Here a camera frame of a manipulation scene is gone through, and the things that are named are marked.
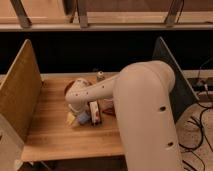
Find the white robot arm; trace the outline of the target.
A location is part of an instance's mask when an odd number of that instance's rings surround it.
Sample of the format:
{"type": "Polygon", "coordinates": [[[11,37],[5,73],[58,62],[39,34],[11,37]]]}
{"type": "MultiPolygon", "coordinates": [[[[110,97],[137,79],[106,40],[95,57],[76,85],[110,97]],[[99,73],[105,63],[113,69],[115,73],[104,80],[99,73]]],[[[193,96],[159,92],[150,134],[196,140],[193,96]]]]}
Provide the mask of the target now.
{"type": "Polygon", "coordinates": [[[162,61],[131,64],[117,75],[65,99],[78,110],[90,101],[112,98],[128,171],[183,171],[169,94],[172,68],[162,61]]]}

